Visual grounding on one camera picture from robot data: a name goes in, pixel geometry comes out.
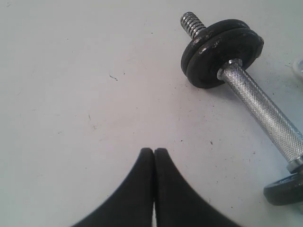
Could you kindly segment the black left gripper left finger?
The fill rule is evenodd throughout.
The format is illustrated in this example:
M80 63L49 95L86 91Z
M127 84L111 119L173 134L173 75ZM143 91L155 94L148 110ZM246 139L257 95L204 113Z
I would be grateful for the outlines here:
M153 215L154 154L140 150L127 177L106 201L75 227L151 227Z

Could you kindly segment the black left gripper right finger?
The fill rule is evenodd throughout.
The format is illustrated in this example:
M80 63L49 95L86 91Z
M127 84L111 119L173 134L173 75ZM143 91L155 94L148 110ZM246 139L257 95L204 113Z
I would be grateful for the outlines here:
M237 227L201 198L176 168L168 151L154 151L155 211L158 227Z

